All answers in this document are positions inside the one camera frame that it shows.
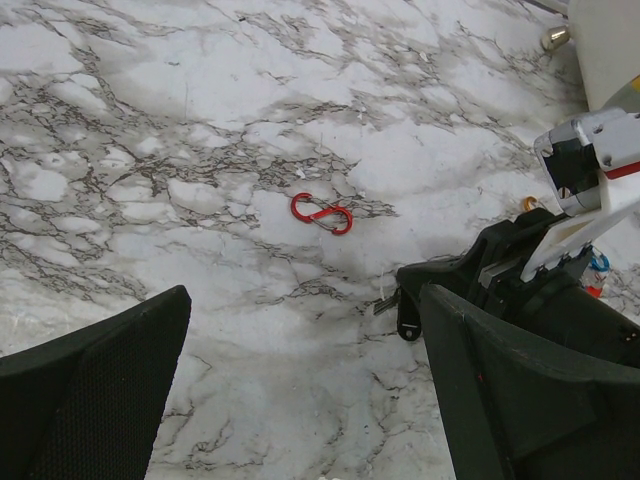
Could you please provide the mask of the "black key tag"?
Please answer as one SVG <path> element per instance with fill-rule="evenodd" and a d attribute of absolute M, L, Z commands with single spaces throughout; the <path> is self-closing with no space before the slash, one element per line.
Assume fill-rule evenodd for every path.
<path fill-rule="evenodd" d="M 397 333 L 405 341 L 416 341 L 422 333 L 419 312 L 410 295 L 402 288 L 397 290 Z"/>

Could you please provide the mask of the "orange S carabiner upper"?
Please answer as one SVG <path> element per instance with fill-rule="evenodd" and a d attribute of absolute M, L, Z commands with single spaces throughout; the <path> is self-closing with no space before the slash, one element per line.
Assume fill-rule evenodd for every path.
<path fill-rule="evenodd" d="M 522 206 L 525 212 L 529 212 L 538 208 L 539 202 L 536 197 L 528 196 L 523 200 Z"/>

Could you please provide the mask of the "silver key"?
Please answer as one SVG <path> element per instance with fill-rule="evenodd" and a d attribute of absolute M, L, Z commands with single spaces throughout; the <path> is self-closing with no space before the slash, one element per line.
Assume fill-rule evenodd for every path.
<path fill-rule="evenodd" d="M 388 311 L 397 306 L 399 303 L 399 293 L 395 292 L 392 296 L 388 298 L 380 298 L 376 300 L 373 304 L 373 315 L 379 316 L 385 311 Z"/>

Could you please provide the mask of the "cream cylindrical drum holder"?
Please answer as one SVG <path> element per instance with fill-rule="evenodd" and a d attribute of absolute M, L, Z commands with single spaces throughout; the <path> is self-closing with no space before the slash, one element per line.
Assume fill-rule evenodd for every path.
<path fill-rule="evenodd" d="M 566 24 L 547 31 L 547 52 L 575 43 L 589 109 L 619 107 L 639 111 L 639 2 L 542 1 Z"/>

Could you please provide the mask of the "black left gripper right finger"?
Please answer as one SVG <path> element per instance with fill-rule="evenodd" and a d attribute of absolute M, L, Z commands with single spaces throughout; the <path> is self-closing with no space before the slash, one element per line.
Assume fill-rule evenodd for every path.
<path fill-rule="evenodd" d="M 635 479 L 639 352 L 553 342 L 438 285 L 420 320 L 459 479 Z"/>

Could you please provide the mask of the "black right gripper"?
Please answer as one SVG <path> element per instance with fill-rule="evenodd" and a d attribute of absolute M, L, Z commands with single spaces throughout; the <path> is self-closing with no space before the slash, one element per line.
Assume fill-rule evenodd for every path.
<path fill-rule="evenodd" d="M 420 290 L 437 284 L 512 325 L 571 350 L 616 364 L 639 366 L 639 326 L 582 286 L 592 253 L 561 256 L 554 267 L 536 267 L 530 281 L 523 267 L 552 226 L 567 219 L 542 208 L 481 231 L 459 257 L 430 260 L 397 271 L 398 320 L 418 320 Z M 485 279 L 486 285 L 479 282 Z"/>

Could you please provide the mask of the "red key tag white label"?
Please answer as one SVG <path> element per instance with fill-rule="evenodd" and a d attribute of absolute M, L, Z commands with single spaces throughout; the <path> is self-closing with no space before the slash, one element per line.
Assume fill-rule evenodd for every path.
<path fill-rule="evenodd" d="M 602 294 L 607 275 L 604 272 L 589 271 L 585 275 L 584 286 L 587 292 L 595 298 Z"/>

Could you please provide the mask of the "blue S carabiner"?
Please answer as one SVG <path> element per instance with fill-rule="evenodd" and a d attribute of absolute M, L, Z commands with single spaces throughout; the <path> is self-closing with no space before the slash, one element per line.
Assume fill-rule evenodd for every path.
<path fill-rule="evenodd" d="M 610 271 L 610 262 L 606 255 L 602 252 L 595 252 L 592 254 L 589 268 L 598 274 L 605 275 Z"/>

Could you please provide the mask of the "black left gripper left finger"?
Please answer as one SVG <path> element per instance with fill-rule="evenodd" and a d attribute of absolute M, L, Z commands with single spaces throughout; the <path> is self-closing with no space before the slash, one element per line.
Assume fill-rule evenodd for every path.
<path fill-rule="evenodd" d="M 190 314 L 179 285 L 2 357 L 2 478 L 144 478 Z"/>

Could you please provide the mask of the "red S carabiner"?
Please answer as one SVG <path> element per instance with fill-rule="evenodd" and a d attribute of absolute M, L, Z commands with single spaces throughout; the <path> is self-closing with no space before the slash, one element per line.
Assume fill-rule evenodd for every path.
<path fill-rule="evenodd" d="M 300 203 L 313 204 L 317 206 L 319 210 L 311 214 L 304 214 L 299 210 Z M 298 193 L 291 199 L 290 211 L 297 220 L 306 224 L 316 224 L 336 236 L 349 233 L 353 227 L 353 216 L 350 211 L 337 204 L 331 204 L 316 198 L 308 192 Z M 322 221 L 323 218 L 332 215 L 339 215 L 344 225 L 342 227 L 331 226 Z"/>

